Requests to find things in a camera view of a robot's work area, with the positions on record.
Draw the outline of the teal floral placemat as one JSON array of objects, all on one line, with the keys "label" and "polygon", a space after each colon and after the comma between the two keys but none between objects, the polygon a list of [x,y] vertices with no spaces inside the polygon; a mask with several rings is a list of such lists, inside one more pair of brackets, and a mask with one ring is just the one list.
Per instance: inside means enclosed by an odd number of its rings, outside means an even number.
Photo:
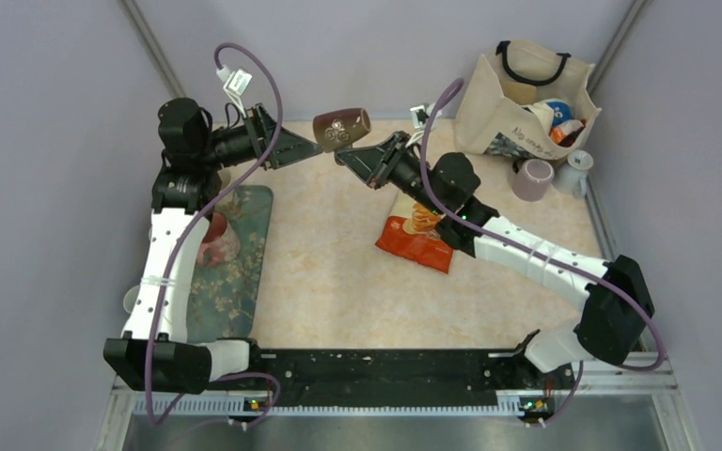
[{"label": "teal floral placemat", "polygon": [[239,255],[206,268],[196,264],[187,305],[191,343],[247,338],[253,328],[274,194],[261,185],[236,188],[214,208],[241,241]]}]

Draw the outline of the blue white package in bag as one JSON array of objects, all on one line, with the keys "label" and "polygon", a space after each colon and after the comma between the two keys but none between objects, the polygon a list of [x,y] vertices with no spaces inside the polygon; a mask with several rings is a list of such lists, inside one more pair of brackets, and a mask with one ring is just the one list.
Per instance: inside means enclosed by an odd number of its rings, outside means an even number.
[{"label": "blue white package in bag", "polygon": [[572,107],[564,100],[553,98],[539,101],[539,105],[546,106],[552,110],[553,118],[550,128],[553,129],[561,123],[574,119]]}]

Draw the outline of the orange chips bag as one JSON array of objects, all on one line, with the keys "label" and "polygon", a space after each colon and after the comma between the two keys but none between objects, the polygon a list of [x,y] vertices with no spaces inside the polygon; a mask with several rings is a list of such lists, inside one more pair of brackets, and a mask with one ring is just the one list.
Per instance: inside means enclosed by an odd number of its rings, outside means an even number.
[{"label": "orange chips bag", "polygon": [[375,245],[393,256],[447,274],[454,251],[436,231],[441,219],[411,197],[398,193]]}]

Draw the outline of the lilac mug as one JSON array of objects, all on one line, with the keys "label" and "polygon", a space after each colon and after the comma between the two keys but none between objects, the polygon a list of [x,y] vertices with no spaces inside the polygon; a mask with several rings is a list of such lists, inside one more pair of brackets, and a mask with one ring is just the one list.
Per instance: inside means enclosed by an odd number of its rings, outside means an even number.
[{"label": "lilac mug", "polygon": [[542,200],[554,179],[554,166],[545,160],[526,159],[514,167],[513,193],[526,202]]}]

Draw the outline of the large pink mug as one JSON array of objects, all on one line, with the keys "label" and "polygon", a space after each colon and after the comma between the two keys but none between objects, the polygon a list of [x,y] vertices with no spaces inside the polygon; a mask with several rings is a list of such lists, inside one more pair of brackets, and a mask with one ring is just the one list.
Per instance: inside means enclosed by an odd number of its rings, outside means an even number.
[{"label": "large pink mug", "polygon": [[241,251],[241,241],[225,215],[215,212],[196,256],[199,266],[211,268],[235,259]]}]

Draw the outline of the orange snack packet in bag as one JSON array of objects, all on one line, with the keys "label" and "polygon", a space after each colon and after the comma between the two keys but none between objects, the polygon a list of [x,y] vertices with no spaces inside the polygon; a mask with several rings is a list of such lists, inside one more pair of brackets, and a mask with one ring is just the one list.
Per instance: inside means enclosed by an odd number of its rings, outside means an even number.
[{"label": "orange snack packet in bag", "polygon": [[558,146],[570,148],[586,126],[587,121],[585,119],[569,119],[554,127],[549,132],[549,137]]}]

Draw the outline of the small brown striped cup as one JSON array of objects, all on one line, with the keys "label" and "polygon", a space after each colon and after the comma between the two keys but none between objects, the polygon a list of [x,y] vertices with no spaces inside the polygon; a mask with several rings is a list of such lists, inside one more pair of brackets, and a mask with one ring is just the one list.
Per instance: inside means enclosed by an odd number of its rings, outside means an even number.
[{"label": "small brown striped cup", "polygon": [[312,130],[322,152],[330,153],[350,148],[353,143],[368,135],[371,123],[365,108],[345,108],[315,116]]}]

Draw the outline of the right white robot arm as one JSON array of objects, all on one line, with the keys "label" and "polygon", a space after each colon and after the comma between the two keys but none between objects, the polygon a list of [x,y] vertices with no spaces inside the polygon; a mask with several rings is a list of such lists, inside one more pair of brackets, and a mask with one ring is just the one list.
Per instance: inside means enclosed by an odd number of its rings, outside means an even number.
[{"label": "right white robot arm", "polygon": [[612,261],[585,256],[528,232],[476,198],[480,179],[464,154],[446,153],[430,164],[409,138],[394,132],[376,146],[341,149],[335,161],[371,189],[392,184],[441,214],[435,230],[451,249],[518,272],[579,313],[526,341],[524,355],[513,362],[516,380],[538,387],[553,370],[577,361],[626,368],[643,332],[656,330],[640,265],[624,255]]}]

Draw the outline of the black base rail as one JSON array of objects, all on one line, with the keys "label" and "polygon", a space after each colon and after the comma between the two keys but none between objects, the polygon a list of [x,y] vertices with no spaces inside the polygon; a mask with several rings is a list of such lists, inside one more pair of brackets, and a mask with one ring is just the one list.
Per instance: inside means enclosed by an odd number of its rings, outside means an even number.
[{"label": "black base rail", "polygon": [[508,390],[558,394],[573,368],[542,373],[513,350],[271,349],[250,361],[252,377],[211,390],[281,389],[278,407],[493,406]]}]

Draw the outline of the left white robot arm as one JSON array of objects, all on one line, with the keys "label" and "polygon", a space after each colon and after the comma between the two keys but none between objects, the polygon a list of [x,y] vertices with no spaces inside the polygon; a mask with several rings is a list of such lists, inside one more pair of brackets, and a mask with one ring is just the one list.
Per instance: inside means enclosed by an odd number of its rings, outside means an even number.
[{"label": "left white robot arm", "polygon": [[260,383],[264,364],[244,339],[188,340],[192,279],[216,204],[230,194],[220,171],[252,162],[278,169],[321,154],[258,103],[236,125],[215,128],[193,99],[158,110],[163,163],[151,189],[149,251],[132,313],[104,360],[135,391],[200,394],[227,375],[242,388]]}]

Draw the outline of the light blue white mug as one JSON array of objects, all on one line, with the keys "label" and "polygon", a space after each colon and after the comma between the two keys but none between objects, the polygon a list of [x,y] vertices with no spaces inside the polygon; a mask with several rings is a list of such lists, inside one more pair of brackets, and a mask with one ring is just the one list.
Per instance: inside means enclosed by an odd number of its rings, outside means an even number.
[{"label": "light blue white mug", "polygon": [[588,193],[589,171],[594,165],[593,157],[582,149],[572,151],[556,168],[553,186],[563,194],[583,198]]}]

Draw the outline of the cream white mug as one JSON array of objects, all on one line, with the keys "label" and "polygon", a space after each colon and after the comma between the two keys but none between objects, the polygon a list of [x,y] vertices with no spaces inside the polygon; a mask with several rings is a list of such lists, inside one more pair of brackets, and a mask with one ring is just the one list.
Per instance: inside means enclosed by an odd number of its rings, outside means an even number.
[{"label": "cream white mug", "polygon": [[228,168],[221,169],[218,172],[218,177],[221,181],[221,185],[220,185],[221,191],[225,190],[230,185],[230,183],[233,181],[233,176],[232,176],[231,170]]}]

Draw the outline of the beige canvas tote bag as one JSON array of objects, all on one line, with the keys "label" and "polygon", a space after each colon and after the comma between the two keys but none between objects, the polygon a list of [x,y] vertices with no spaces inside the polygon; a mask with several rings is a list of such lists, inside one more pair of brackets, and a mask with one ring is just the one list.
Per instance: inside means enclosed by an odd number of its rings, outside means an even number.
[{"label": "beige canvas tote bag", "polygon": [[[601,113],[589,96],[595,66],[528,40],[503,40],[482,54],[455,118],[455,147],[471,154],[556,161],[582,148]],[[558,98],[586,128],[570,148],[549,137],[552,110],[539,101]]]}]

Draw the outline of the metal corner frame rail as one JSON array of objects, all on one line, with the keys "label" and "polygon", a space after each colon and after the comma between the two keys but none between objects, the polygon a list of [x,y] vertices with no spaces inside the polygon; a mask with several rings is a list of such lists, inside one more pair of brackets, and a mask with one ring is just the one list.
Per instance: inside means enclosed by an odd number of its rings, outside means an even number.
[{"label": "metal corner frame rail", "polygon": [[134,0],[117,0],[117,4],[121,8],[131,29],[134,31],[157,78],[164,86],[166,91],[165,99],[167,101],[172,101],[177,98],[190,98],[194,100],[195,97],[184,88],[180,77],[174,70],[139,2]]}]

